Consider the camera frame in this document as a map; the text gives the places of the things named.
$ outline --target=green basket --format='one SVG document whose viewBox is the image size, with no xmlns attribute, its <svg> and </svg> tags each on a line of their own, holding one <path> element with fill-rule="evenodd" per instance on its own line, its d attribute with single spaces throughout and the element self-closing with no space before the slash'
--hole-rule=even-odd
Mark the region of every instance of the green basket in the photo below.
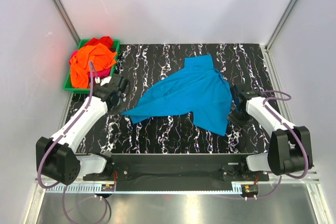
<svg viewBox="0 0 336 224">
<path fill-rule="evenodd" d="M 77 49 L 79 50 L 80 48 L 82 48 L 85 45 L 85 43 L 88 42 L 88 41 L 89 41 L 89 39 L 82 39 L 79 42 L 79 45 L 78 45 Z M 120 40 L 113 39 L 113 47 L 112 48 L 114 48 L 116 50 L 117 55 L 115 57 L 115 60 L 117 60 L 118 55 L 119 55 L 119 49 L 120 49 Z M 116 68 L 116 64 L 114 64 L 112 66 L 110 76 L 113 75 L 115 68 Z M 70 71 L 69 71 L 67 79 L 64 83 L 64 90 L 73 92 L 74 94 L 88 94 L 88 93 L 90 93 L 90 89 L 76 89 L 76 88 L 72 87 L 71 78 L 70 78 Z"/>
</svg>

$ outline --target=pile of clothes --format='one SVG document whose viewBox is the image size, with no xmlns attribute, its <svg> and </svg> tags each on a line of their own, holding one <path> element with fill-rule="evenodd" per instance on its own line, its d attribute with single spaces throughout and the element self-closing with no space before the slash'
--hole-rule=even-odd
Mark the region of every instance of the pile of clothes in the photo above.
<svg viewBox="0 0 336 224">
<path fill-rule="evenodd" d="M 116 52 L 112 52 L 113 40 L 104 36 L 93 38 L 82 48 L 72 53 L 70 63 L 70 78 L 72 87 L 78 89 L 89 88 L 90 67 L 92 61 L 98 77 L 105 78 L 110 75 L 111 68 L 116 64 Z"/>
</svg>

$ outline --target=black and white patterned tablecloth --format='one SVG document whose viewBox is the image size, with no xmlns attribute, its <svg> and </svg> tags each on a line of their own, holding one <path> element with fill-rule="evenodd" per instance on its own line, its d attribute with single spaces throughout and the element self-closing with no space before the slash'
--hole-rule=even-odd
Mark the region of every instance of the black and white patterned tablecloth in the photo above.
<svg viewBox="0 0 336 224">
<path fill-rule="evenodd" d="M 229 124 L 226 135 L 219 136 L 194 126 L 192 113 L 151 118 L 138 124 L 120 115 L 121 111 L 135 107 L 155 83 L 182 69 L 186 57 L 208 54 L 230 84 L 244 82 L 253 89 L 272 89 L 258 44 L 121 45 L 116 73 L 131 81 L 130 95 L 117 110 L 93 126 L 78 152 L 232 153 L 238 152 L 239 142 L 246 146 L 241 152 L 266 151 L 268 136 L 255 120 L 240 130 Z M 67 120 L 80 108 L 85 97 L 73 96 Z"/>
</svg>

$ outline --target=white panel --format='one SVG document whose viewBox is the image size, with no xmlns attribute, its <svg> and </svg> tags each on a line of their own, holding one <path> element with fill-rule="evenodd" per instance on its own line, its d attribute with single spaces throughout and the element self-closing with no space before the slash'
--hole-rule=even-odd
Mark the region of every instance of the white panel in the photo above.
<svg viewBox="0 0 336 224">
<path fill-rule="evenodd" d="M 1 223 L 23 223 L 36 177 L 35 144 L 60 122 L 75 43 L 51 0 L 0 0 Z"/>
<path fill-rule="evenodd" d="M 293 96 L 293 122 L 311 132 L 313 161 L 334 220 L 335 46 L 336 1 L 299 0 L 271 49 L 282 88 Z"/>
<path fill-rule="evenodd" d="M 81 38 L 266 43 L 289 0 L 62 0 Z"/>
</svg>

